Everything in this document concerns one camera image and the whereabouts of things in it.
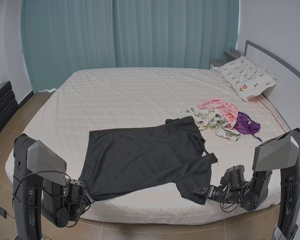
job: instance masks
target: curtain fold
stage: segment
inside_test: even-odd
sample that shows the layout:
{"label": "curtain fold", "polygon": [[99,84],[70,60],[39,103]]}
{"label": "curtain fold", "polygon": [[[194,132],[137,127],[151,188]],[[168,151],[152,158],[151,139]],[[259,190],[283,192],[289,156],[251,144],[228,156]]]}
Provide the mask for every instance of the curtain fold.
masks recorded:
{"label": "curtain fold", "polygon": [[23,0],[21,38],[34,92],[91,68],[208,69],[236,45],[239,0]]}

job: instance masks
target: purple fabric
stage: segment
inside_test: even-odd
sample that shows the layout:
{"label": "purple fabric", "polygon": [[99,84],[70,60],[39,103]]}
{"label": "purple fabric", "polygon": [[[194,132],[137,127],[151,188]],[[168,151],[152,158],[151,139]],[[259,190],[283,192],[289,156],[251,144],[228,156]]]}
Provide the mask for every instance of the purple fabric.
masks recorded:
{"label": "purple fabric", "polygon": [[262,142],[259,137],[256,137],[254,133],[258,133],[260,130],[260,123],[254,122],[251,118],[243,112],[238,112],[238,117],[236,118],[236,124],[234,128],[241,134],[252,134],[253,137]]}

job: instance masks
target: white headboard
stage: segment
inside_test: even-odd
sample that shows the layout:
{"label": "white headboard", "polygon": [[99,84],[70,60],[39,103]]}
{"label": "white headboard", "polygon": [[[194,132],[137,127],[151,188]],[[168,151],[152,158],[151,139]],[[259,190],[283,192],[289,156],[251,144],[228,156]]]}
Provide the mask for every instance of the white headboard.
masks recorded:
{"label": "white headboard", "polygon": [[263,91],[290,129],[300,127],[300,72],[268,50],[246,41],[245,54],[277,77],[277,84]]}

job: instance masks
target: black drawer unit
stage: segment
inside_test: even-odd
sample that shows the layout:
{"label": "black drawer unit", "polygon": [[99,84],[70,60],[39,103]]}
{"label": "black drawer unit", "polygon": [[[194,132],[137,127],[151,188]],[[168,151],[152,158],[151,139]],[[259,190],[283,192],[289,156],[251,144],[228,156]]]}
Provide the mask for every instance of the black drawer unit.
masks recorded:
{"label": "black drawer unit", "polygon": [[7,124],[9,119],[18,110],[19,105],[15,100],[15,95],[11,90],[11,83],[4,82],[0,84],[0,131]]}

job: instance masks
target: floor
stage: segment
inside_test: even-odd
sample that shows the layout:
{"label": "floor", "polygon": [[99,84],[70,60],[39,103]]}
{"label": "floor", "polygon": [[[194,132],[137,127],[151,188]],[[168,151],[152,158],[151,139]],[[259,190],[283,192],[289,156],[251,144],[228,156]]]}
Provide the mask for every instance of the floor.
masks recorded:
{"label": "floor", "polygon": [[[14,139],[25,129],[36,112],[52,93],[39,92],[19,109],[0,132],[0,207],[14,216],[11,206],[12,183],[5,172],[5,162],[13,148]],[[74,228],[56,228],[42,217],[42,231],[51,240],[154,240],[154,239],[218,239],[269,240],[279,215],[279,205],[248,212],[204,225],[124,224],[103,223],[80,219]],[[0,240],[14,240],[15,220],[0,217]]]}

